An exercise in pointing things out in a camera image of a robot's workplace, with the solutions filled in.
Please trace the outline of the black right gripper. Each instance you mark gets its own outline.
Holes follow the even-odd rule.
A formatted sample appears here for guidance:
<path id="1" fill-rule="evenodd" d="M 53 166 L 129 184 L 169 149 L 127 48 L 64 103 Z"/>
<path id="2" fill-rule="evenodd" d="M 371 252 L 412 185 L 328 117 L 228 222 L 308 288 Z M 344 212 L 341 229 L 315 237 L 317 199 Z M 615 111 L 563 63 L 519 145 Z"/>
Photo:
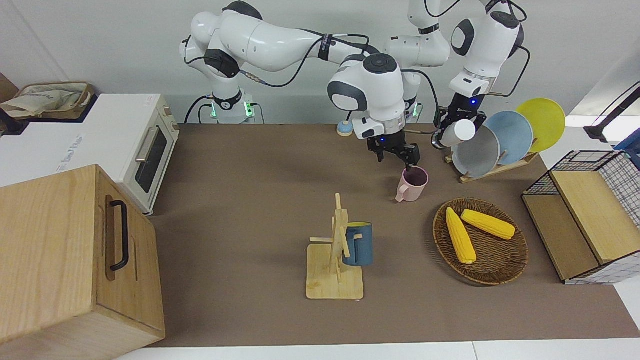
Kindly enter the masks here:
<path id="1" fill-rule="evenodd" d="M 405 169 L 407 171 L 412 167 L 417 166 L 421 159 L 418 144 L 407 144 L 405 133 L 393 133 L 368 137 L 367 148 L 369 151 L 375 153 L 379 163 L 384 161 L 385 152 L 400 151 L 400 159 L 404 162 Z"/>

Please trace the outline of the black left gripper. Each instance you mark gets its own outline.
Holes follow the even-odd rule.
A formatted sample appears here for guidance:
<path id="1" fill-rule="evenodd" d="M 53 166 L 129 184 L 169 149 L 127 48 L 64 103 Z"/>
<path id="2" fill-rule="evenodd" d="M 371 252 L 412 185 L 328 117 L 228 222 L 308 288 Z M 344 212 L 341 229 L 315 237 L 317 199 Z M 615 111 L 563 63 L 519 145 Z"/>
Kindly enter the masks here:
<path id="1" fill-rule="evenodd" d="M 435 126 L 438 132 L 445 132 L 451 121 L 457 122 L 462 119 L 472 120 L 475 131 L 480 130 L 487 120 L 485 113 L 478 113 L 485 97 L 486 95 L 468 97 L 454 94 L 448 107 L 439 105 L 435 112 Z"/>

